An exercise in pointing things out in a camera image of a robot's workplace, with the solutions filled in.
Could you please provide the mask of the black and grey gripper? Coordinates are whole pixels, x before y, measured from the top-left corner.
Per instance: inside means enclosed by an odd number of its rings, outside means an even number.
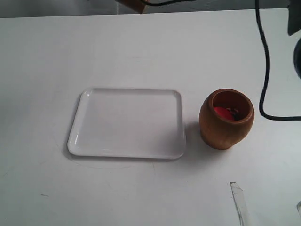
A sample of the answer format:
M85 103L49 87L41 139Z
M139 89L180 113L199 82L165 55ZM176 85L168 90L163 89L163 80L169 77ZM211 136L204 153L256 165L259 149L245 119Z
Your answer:
M288 12L287 33L292 36L301 30L301 0L290 0ZM293 64L298 76L301 77L301 39L297 41L294 48Z

